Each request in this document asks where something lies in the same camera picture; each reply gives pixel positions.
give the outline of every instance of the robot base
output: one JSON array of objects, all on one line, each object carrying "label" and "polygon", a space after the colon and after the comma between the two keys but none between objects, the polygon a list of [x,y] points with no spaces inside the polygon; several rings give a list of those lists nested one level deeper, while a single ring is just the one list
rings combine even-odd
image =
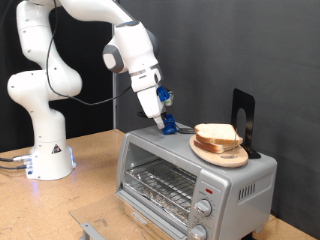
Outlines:
[{"label": "robot base", "polygon": [[37,143],[30,150],[31,169],[26,169],[29,179],[57,180],[68,176],[76,163],[72,148],[66,145],[66,140],[52,143]]}]

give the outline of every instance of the bread slice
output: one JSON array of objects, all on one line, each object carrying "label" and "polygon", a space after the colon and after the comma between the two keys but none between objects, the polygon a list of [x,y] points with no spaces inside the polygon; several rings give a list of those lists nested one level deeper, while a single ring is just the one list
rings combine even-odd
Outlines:
[{"label": "bread slice", "polygon": [[197,140],[201,143],[213,143],[219,145],[240,145],[243,139],[237,134],[231,124],[208,123],[194,127]]},{"label": "bread slice", "polygon": [[194,140],[194,145],[202,150],[212,152],[212,153],[223,153],[225,151],[229,151],[233,148],[231,145],[218,145],[213,143],[202,143],[197,139]]}]

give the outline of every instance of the cable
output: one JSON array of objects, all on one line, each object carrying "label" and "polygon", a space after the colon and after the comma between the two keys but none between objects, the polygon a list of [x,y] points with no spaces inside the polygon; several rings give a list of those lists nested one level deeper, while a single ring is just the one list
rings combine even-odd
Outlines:
[{"label": "cable", "polygon": [[13,162],[13,159],[9,159],[9,158],[0,158],[1,162]]},{"label": "cable", "polygon": [[61,93],[58,93],[56,92],[52,86],[51,86],[51,83],[50,83],[50,78],[49,78],[49,55],[50,55],[50,51],[51,51],[51,46],[52,46],[52,43],[53,43],[53,40],[54,40],[54,36],[56,35],[56,32],[57,32],[57,27],[58,27],[58,8],[57,8],[57,3],[56,3],[56,0],[53,0],[54,2],[54,6],[55,6],[55,13],[56,13],[56,26],[55,26],[55,29],[53,31],[53,34],[52,34],[52,38],[51,38],[51,41],[50,41],[50,45],[49,45],[49,49],[48,49],[48,54],[47,54],[47,61],[46,61],[46,75],[47,75],[47,80],[48,80],[48,84],[49,84],[49,87],[50,89],[52,90],[52,92],[54,92],[55,94],[57,94],[58,96],[61,96],[61,97],[66,97],[66,98],[69,98],[69,99],[72,99],[72,100],[75,100],[75,101],[78,101],[84,105],[87,105],[87,106],[95,106],[95,105],[99,105],[99,104],[102,104],[102,103],[106,103],[106,102],[109,102],[109,101],[112,101],[118,97],[121,97],[123,94],[125,94],[130,88],[126,88],[122,93],[120,93],[118,96],[116,97],[113,97],[113,98],[109,98],[107,100],[104,100],[104,101],[100,101],[100,102],[96,102],[96,103],[87,103],[87,102],[84,102],[78,98],[75,98],[75,97],[72,97],[72,96],[68,96],[68,95],[63,95]]},{"label": "cable", "polygon": [[27,166],[26,166],[26,165],[21,165],[21,166],[15,167],[15,168],[7,168],[7,167],[2,167],[2,166],[0,166],[0,168],[2,168],[2,169],[8,169],[8,170],[20,170],[20,169],[26,169]]},{"label": "cable", "polygon": [[4,11],[3,13],[3,16],[1,18],[1,22],[0,22],[0,32],[1,32],[1,29],[2,29],[2,26],[3,26],[3,22],[4,22],[4,19],[6,18],[7,16],[7,13],[9,11],[9,8],[11,6],[11,4],[13,3],[13,0],[10,0],[10,2],[8,3],[7,7],[6,7],[6,10]]}]

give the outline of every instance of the sticker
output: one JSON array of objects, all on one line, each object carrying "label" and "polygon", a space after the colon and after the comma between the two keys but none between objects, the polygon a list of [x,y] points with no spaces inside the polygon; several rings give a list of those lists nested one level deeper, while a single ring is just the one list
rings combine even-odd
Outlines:
[{"label": "sticker", "polygon": [[138,219],[143,225],[146,225],[148,222],[144,220],[138,213],[133,212],[131,213],[136,219]]},{"label": "sticker", "polygon": [[58,146],[58,144],[56,144],[52,150],[52,154],[59,153],[61,151],[61,148]]}]

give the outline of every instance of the wooden plate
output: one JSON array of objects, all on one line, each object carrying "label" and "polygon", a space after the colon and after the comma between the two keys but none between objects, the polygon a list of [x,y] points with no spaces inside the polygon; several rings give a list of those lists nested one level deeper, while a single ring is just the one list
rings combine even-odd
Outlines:
[{"label": "wooden plate", "polygon": [[205,150],[202,150],[194,145],[194,140],[196,139],[196,135],[193,135],[190,138],[190,147],[203,160],[218,165],[222,167],[241,167],[248,162],[248,154],[246,150],[244,150],[241,146],[238,146],[234,149],[234,155],[236,158],[223,158],[223,157],[231,157],[233,150],[226,151],[224,153],[211,153]]}]

